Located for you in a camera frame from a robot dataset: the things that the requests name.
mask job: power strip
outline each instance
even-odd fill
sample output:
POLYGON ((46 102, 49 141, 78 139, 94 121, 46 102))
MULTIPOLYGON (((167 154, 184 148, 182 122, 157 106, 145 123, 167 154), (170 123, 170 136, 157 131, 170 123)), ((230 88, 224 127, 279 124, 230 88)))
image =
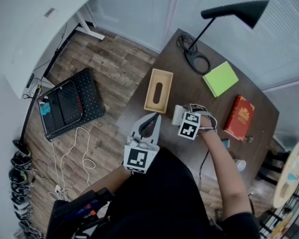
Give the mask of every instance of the power strip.
POLYGON ((28 89, 31 85, 31 82, 33 81, 33 78, 34 78, 34 74, 31 75, 29 81, 28 81, 28 84, 26 85, 26 88, 28 89))

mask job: strap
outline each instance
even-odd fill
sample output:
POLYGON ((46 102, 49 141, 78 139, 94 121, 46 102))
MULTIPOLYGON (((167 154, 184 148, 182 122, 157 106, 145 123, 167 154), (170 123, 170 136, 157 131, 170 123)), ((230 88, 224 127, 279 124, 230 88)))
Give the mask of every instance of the strap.
POLYGON ((215 130, 217 132, 217 119, 206 109, 205 106, 201 106, 198 104, 185 104, 183 106, 191 113, 198 113, 200 115, 206 116, 209 118, 211 122, 211 127, 200 127, 199 129, 202 131, 215 130))

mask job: wooden floor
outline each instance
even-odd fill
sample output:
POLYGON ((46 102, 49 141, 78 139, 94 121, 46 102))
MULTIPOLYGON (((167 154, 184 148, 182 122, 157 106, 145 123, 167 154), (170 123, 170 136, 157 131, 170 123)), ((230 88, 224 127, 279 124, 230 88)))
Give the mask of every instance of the wooden floor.
MULTIPOLYGON (((95 169, 89 170, 90 184, 122 163, 128 132, 119 131, 115 123, 158 56, 120 36, 102 29, 97 29, 97 31, 106 36, 103 42, 83 33, 75 33, 47 77, 57 85, 86 67, 93 69, 94 80, 106 113, 102 118, 83 125, 91 135, 86 157, 96 163, 95 169)), ((31 190, 32 221, 43 233, 46 233, 54 202, 48 192, 54 192, 55 185, 58 183, 63 186, 60 159, 74 144, 74 138, 75 130, 71 130, 53 140, 58 170, 57 178, 52 144, 44 137, 38 107, 34 107, 26 130, 25 141, 33 153, 34 168, 45 177, 36 176, 31 190)), ((88 134, 78 130, 77 143, 62 162, 65 187, 74 190, 77 196, 87 187, 88 175, 82 167, 82 156, 87 148, 87 140, 88 134)), ((198 181, 197 172, 193 171, 193 175, 198 181)), ((254 181, 250 190, 254 192, 252 200, 256 216, 271 208, 270 202, 273 194, 271 185, 264 181, 254 181)), ((202 177, 200 194, 208 216, 214 217, 214 210, 222 209, 217 182, 208 177, 202 177)))

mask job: round wooden object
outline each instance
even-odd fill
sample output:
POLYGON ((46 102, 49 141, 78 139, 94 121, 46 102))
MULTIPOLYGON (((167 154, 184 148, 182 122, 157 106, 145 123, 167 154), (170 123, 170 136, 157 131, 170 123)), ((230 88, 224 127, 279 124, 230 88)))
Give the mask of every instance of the round wooden object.
POLYGON ((293 195, 299 184, 299 142, 290 153, 274 192, 274 207, 279 208, 293 195))

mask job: book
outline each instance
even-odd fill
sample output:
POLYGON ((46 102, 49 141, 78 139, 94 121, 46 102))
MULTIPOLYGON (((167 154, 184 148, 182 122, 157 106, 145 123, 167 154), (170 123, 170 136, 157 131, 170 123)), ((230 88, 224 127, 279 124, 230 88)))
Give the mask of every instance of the book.
POLYGON ((238 82, 238 77, 228 61, 222 63, 211 70, 208 74, 204 75, 203 79, 213 93, 214 97, 220 96, 236 82, 238 82))
POLYGON ((243 96, 237 96, 224 127, 224 131, 237 140, 243 141, 253 117, 254 110, 255 107, 243 96))

